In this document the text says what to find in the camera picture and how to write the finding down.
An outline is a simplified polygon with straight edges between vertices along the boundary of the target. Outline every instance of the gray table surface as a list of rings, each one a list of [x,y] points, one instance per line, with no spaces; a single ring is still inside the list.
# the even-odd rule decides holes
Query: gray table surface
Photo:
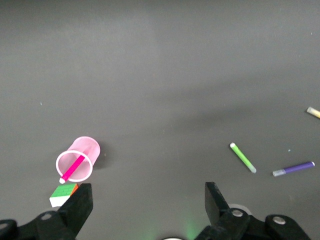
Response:
[[[319,64],[317,0],[2,1],[0,219],[49,209],[57,156],[91,136],[78,240],[192,240],[205,182],[320,239],[320,119],[305,113],[320,109]]]

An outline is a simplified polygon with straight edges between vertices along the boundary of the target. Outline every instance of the plastic cup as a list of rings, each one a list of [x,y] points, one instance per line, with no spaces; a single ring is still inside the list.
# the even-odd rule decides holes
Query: plastic cup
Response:
[[[68,179],[70,182],[78,183],[90,177],[93,166],[100,154],[100,146],[96,140],[89,136],[78,137],[67,151],[61,153],[55,162],[55,167],[60,176],[70,168],[70,166],[83,156],[83,162],[78,166]]]

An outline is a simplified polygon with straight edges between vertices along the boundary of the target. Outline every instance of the lime green marker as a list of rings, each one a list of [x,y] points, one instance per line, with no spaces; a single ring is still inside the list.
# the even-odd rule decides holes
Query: lime green marker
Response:
[[[248,158],[242,153],[242,151],[237,147],[237,145],[232,142],[230,143],[230,148],[235,152],[235,154],[241,159],[241,161],[250,169],[252,173],[256,173],[257,169],[252,165]]]

